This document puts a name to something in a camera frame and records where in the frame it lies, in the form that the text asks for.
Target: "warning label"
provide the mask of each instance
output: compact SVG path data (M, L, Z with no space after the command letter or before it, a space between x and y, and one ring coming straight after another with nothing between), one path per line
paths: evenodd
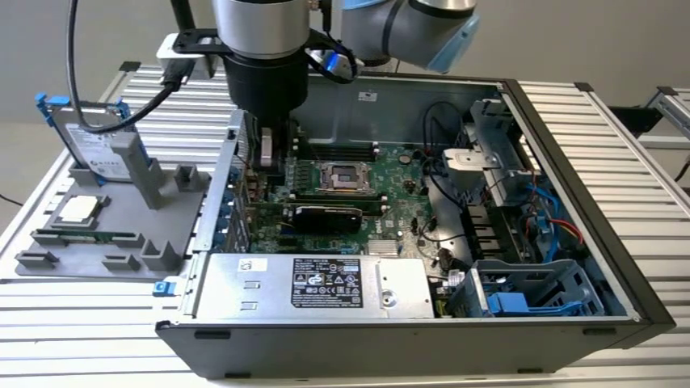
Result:
M359 259L295 259L291 301L298 308L362 308Z

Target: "blue clip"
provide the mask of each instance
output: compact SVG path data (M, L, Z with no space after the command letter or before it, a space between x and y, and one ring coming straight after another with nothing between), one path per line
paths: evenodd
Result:
M496 315L568 317L582 307L582 302L568 302L554 307L529 307L524 293L494 293L486 300L489 311Z
M36 100L36 108L39 108L39 112L42 113L43 115L43 119L46 120L46 123L54 127L54 128L58 128L55 126L55 120L54 120L54 117L51 116L51 112L48 110L48 106L46 104L46 93L39 93L36 94L36 97L34 98Z
M549 227L549 224L548 224L548 213L544 210L540 210L537 212L536 221L537 221L537 227L540 228L540 231L542 232L542 234L550 234L552 228Z
M170 281L157 281L154 284L154 297L174 297L175 283Z
M55 107L68 107L70 106L70 97L67 95L55 95L47 101L48 105L54 105Z
M127 105L127 103L122 99L118 99L118 101L115 101L115 108L121 111L121 117L123 120L127 117L130 117L130 105Z

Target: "motherboard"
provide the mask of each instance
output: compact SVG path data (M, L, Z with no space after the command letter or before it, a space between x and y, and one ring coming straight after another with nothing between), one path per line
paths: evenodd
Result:
M271 177L251 176L251 253L433 256L437 248L418 235L433 217L418 152L410 146L378 145L371 162L289 158L283 185L271 185ZM358 209L362 223L353 230L345 220L343 233L313 233L310 228L326 226L319 221L299 228L298 217L286 221L299 207L302 212Z

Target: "sticker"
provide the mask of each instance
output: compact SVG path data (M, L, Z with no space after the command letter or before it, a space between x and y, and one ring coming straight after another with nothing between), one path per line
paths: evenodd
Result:
M88 168L106 179L130 179L130 171L122 160L122 156L112 152L110 143L112 142L112 133L88 133L78 124L67 124L64 126Z
M361 91L358 99L367 103L375 103L379 98L379 93L374 93L371 91Z
M266 258L245 258L238 262L238 272L265 272L269 269L269 259Z
M359 259L295 259L293 265L293 306L363 308Z

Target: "circuit board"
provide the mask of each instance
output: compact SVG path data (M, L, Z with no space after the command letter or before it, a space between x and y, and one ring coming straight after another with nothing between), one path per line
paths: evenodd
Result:
M399 157L406 155L403 164ZM433 215L430 200L421 195L422 167L413 159L413 150L402 145L382 145L375 162L358 162L369 173L373 192L387 197L386 210L381 215L365 215L362 228L355 234L301 235L283 222L283 207L291 192L305 194L319 190L319 166L317 160L287 161L286 185L267 188L263 200L251 203L253 253L323 252L329 254L362 254L370 240L395 240L401 257L433 256L435 247L413 233L411 221L422 226Z

